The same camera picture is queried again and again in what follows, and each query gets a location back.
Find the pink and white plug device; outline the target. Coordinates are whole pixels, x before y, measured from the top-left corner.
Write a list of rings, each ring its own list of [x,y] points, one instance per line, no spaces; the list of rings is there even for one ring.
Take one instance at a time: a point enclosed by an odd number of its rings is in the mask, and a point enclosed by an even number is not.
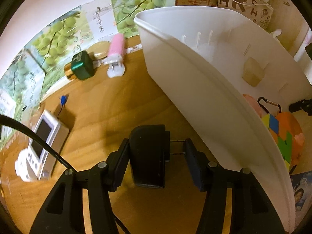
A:
[[[121,77],[124,75],[125,66],[123,64],[125,51],[124,34],[115,34],[109,46],[108,55],[103,64],[108,66],[107,75],[109,78]]]

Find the multicolour puzzle cube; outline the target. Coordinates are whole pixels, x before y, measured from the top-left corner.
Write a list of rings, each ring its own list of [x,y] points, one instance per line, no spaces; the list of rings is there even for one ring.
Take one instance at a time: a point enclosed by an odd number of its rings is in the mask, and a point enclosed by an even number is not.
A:
[[[276,116],[268,113],[261,120],[273,137],[284,159],[287,171],[290,171],[293,136],[289,127],[289,112],[281,112]]]

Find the orange round plastic case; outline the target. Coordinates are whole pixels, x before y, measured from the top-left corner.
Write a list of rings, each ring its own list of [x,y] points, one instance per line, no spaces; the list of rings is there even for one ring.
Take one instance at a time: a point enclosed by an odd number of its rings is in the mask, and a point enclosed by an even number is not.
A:
[[[290,113],[289,115],[289,127],[290,127],[290,132],[293,135],[292,137],[292,154],[291,154],[291,164],[290,164],[290,171],[289,173],[293,172],[293,170],[296,168],[296,166],[299,164],[301,155],[303,152],[304,148],[304,143],[305,143],[305,136],[302,131],[302,128],[295,118],[295,116]]]

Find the large white plastic bin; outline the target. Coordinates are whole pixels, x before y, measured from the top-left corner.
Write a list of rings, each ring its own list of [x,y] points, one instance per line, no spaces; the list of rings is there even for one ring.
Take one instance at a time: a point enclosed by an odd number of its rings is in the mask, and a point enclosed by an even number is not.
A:
[[[286,109],[311,97],[302,69],[270,34],[235,11],[164,7],[139,12],[134,21],[151,78],[221,166],[253,172],[285,230],[294,231],[295,201],[284,159],[243,94]],[[242,78],[249,57],[265,72],[256,87]]]

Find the small blue charm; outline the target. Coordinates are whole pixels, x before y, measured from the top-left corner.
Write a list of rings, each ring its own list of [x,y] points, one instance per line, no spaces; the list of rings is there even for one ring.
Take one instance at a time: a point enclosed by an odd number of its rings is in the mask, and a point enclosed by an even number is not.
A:
[[[60,98],[60,104],[62,105],[62,106],[64,106],[65,104],[66,104],[66,102],[67,102],[67,96],[66,95],[63,95],[63,96],[61,96],[61,98]]]

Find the black power adapter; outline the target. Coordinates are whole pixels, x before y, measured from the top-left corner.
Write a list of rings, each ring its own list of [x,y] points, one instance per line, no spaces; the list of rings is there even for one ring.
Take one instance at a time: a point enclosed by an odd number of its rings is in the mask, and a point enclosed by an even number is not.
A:
[[[171,140],[164,125],[142,125],[129,135],[129,162],[133,182],[144,188],[165,187],[166,162],[170,161],[170,144],[183,143],[183,139]]]

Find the green grape printed cardboard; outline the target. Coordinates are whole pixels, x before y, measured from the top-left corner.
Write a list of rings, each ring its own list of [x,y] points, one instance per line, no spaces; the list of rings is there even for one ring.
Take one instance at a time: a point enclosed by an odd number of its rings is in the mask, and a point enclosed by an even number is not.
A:
[[[175,0],[94,0],[55,19],[27,43],[1,78],[1,114],[27,120],[65,76],[74,54],[117,33],[138,35],[135,16]]]

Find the white curved plastic part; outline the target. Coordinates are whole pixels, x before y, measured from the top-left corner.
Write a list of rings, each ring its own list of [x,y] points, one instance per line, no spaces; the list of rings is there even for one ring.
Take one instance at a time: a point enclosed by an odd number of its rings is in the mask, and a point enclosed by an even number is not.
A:
[[[15,173],[22,181],[31,182],[33,180],[31,171],[32,169],[27,161],[27,150],[21,150],[15,161]]]

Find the green square bottle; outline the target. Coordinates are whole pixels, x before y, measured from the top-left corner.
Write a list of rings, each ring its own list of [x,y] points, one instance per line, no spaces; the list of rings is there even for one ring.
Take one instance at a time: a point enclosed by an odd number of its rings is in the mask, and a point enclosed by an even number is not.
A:
[[[83,50],[75,54],[71,62],[64,67],[65,76],[69,80],[79,79],[81,81],[94,76],[94,65],[89,54]]]

